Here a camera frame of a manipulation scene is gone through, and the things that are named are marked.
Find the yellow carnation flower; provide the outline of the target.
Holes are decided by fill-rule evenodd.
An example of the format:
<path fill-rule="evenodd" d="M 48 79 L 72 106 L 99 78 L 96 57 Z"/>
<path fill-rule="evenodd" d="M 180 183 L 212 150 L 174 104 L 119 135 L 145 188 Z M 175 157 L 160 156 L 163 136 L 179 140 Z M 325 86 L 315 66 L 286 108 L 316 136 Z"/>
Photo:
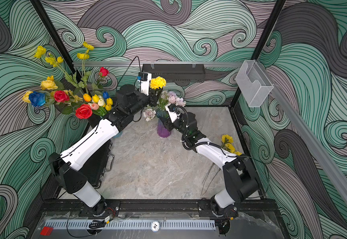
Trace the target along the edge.
<path fill-rule="evenodd" d="M 156 77 L 156 78 L 153 78 L 151 81 L 150 81 L 150 88 L 151 89 L 162 89 L 166 86 L 167 82 L 166 82 L 166 79 L 163 78 L 163 77 Z"/>
<path fill-rule="evenodd" d="M 243 153 L 241 153 L 239 151 L 235 151 L 234 154 L 237 155 L 237 156 L 241 156 Z"/>
<path fill-rule="evenodd" d="M 226 143 L 226 141 L 228 141 L 229 143 L 232 143 L 232 144 L 233 144 L 233 142 L 234 142 L 232 136 L 227 135 L 227 134 L 224 134 L 224 135 L 222 135 L 222 137 L 221 137 L 221 148 L 222 148 L 222 144 L 223 144 L 223 143 Z"/>
<path fill-rule="evenodd" d="M 222 144 L 222 149 L 228 151 L 229 153 L 233 153 L 233 154 L 234 154 L 235 151 L 237 151 L 236 148 L 233 146 L 233 144 L 229 143 L 228 141 L 226 141 L 226 143 Z M 216 165 L 215 163 L 212 163 L 211 166 L 209 167 L 209 169 L 208 169 L 204 179 L 202 180 L 202 183 L 203 183 L 202 187 L 205 186 L 205 183 L 206 183 L 206 181 L 208 179 L 208 176 L 211 173 L 211 171 L 212 171 L 212 169 L 213 169 L 213 167 L 215 165 Z"/>

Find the purple glass vase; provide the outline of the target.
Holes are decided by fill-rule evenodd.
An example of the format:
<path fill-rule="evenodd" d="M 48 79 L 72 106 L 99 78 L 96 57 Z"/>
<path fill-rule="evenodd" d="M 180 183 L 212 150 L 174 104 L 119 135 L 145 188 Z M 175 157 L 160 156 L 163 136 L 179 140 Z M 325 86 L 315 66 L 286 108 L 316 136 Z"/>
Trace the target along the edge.
<path fill-rule="evenodd" d="M 171 135 L 171 132 L 165 128 L 161 120 L 158 120 L 157 134 L 161 138 L 167 138 Z"/>

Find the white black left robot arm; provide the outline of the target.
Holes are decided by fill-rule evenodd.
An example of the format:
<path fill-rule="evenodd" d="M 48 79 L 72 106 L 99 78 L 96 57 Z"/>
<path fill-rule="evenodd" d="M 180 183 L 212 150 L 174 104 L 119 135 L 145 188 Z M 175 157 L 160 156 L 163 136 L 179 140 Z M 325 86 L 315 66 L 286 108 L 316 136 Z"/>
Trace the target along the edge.
<path fill-rule="evenodd" d="M 81 173 L 81 168 L 105 143 L 122 132 L 134 115 L 147 106 L 154 106 L 162 93 L 149 86 L 137 90 L 133 85 L 124 85 L 116 92 L 115 106 L 102 118 L 89 134 L 62 153 L 49 156 L 49 165 L 54 178 L 67 193 L 80 199 L 95 217 L 106 210 L 105 199 Z"/>

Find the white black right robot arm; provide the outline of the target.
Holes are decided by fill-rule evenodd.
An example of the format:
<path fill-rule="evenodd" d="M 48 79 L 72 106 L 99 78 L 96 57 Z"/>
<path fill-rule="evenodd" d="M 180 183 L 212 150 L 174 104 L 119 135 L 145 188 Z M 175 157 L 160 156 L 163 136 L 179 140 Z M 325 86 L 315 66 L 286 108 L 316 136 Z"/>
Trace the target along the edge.
<path fill-rule="evenodd" d="M 181 133 L 183 148 L 205 156 L 223 172 L 225 188 L 210 199 L 214 215 L 224 216 L 229 206 L 242 203 L 260 189 L 260 178 L 247 155 L 228 152 L 210 141 L 198 130 L 195 114 L 184 107 L 167 104 L 165 110 L 169 117 L 164 119 L 164 126 Z"/>

